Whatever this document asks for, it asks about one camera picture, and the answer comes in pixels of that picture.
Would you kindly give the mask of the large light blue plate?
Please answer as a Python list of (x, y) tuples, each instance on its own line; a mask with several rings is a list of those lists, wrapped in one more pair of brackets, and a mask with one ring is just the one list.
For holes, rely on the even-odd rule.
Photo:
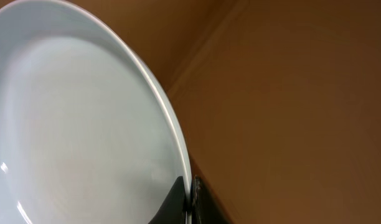
[(0, 9), (0, 223), (148, 223), (191, 182), (164, 90), (106, 24), (67, 1)]

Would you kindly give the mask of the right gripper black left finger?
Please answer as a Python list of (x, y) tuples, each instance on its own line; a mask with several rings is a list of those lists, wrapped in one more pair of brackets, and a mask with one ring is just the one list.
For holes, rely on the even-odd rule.
[(172, 185), (159, 210), (149, 224), (185, 224), (186, 193), (183, 177), (178, 177)]

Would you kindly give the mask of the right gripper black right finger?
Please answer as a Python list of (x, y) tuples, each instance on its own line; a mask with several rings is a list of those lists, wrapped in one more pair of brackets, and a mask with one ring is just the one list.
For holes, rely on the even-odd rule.
[(192, 224), (231, 224), (199, 176), (192, 182)]

